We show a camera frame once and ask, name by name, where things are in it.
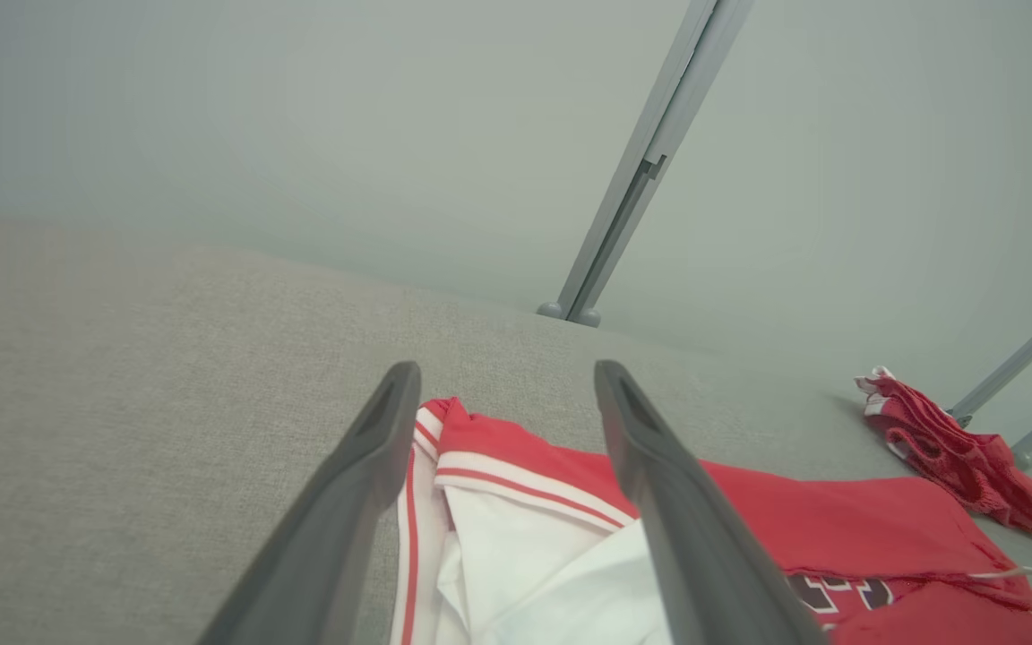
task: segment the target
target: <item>red fabric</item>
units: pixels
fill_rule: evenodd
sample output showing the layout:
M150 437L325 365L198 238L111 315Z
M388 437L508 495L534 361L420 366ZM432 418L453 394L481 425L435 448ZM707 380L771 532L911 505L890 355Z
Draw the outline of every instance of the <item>red fabric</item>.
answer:
M499 458L639 517L608 457L557 448L513 422L467 414L455 398L425 407L444 421L441 453ZM702 464L791 576L791 586L819 593L818 603L804 604L816 609L820 623L837 625L833 642L1032 642L1027 579L970 577L1015 563L933 483L800 482ZM868 593L878 590L885 603L871 606Z
M1014 465L999 436L966 432L922 392L889 376L867 379L885 397L867 422L888 444L906 445L906 463L945 487L967 509L1032 533L1032 478Z

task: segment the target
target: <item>clothing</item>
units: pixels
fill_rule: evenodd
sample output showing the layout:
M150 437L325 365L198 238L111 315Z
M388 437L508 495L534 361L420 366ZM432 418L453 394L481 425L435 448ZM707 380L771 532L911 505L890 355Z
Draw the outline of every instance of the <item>clothing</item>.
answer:
M867 393L868 424L914 471L971 511L1032 533L1032 478L999 436L975 436L885 367L854 380Z
M422 408L414 440L392 645L670 642L609 458L454 398ZM938 486L703 464L833 642L1032 642L1021 569Z

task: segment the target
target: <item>folded red cloth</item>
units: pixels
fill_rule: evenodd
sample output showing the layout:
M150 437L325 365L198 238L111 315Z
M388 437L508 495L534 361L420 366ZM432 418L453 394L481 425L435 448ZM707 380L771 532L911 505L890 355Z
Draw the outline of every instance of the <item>folded red cloth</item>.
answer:
M854 383L869 395L867 423L922 477L945 487L962 506L1032 533L1032 478L1014 465L999 436L975 436L885 367Z

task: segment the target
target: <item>red and white jersey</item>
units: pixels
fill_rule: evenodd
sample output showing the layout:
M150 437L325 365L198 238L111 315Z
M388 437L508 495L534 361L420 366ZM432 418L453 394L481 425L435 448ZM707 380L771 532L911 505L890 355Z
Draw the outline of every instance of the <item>red and white jersey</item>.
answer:
M934 483L703 464L832 642L1032 642L1023 569ZM430 400L397 514L390 645L671 642L639 514L602 454Z

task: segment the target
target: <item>gray carpet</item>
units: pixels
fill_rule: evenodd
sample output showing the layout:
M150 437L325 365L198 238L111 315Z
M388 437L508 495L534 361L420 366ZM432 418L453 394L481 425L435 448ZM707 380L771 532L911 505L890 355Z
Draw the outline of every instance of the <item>gray carpet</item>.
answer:
M0 223L0 642L192 642L389 364L422 396L602 451L614 358L701 457L907 475L861 399L521 312L240 250ZM1032 565L1032 539L982 527ZM384 642L396 520L360 642Z

